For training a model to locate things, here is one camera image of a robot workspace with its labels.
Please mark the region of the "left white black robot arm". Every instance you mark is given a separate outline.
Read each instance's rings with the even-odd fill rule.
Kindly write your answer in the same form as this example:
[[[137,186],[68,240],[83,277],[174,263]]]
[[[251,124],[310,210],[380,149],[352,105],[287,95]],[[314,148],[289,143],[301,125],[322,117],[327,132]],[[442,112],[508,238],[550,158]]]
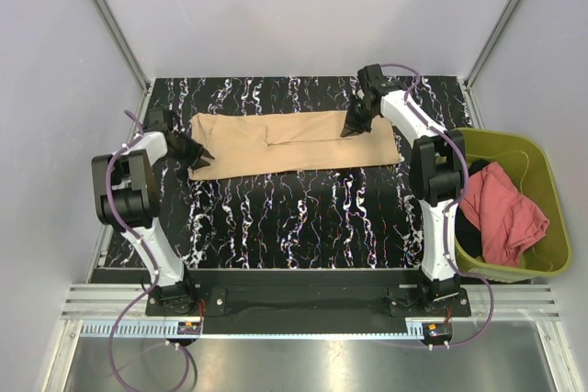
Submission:
[[[126,239],[149,272],[148,301],[165,314],[204,310],[187,266],[173,251],[160,223],[161,201],[153,166],[171,158],[189,171],[214,159],[178,127],[178,115],[164,108],[147,113],[132,140],[114,153],[92,159],[94,200],[99,221]]]

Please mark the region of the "beige t shirt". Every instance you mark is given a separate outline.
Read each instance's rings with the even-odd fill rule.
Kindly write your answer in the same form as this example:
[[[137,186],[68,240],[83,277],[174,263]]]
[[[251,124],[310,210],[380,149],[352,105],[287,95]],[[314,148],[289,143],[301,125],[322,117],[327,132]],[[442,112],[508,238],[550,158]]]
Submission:
[[[192,138],[213,156],[193,181],[291,171],[392,165],[401,161],[392,124],[375,118],[372,130],[343,138],[343,110],[224,116],[196,114]]]

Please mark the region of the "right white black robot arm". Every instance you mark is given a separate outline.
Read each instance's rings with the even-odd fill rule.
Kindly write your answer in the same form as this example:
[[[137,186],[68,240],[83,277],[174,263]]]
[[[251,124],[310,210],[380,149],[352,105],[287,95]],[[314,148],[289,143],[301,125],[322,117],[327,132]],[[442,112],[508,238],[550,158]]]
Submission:
[[[469,175],[465,139],[457,130],[429,117],[413,99],[421,75],[410,67],[413,80],[404,89],[383,72],[380,64],[357,71],[359,90],[351,101],[341,132],[354,137],[372,129],[372,121],[387,119],[412,145],[409,186],[423,216],[424,258],[415,292],[407,299],[389,297],[406,311],[418,308],[428,315],[444,315],[458,302],[460,275],[455,258],[455,217]]]

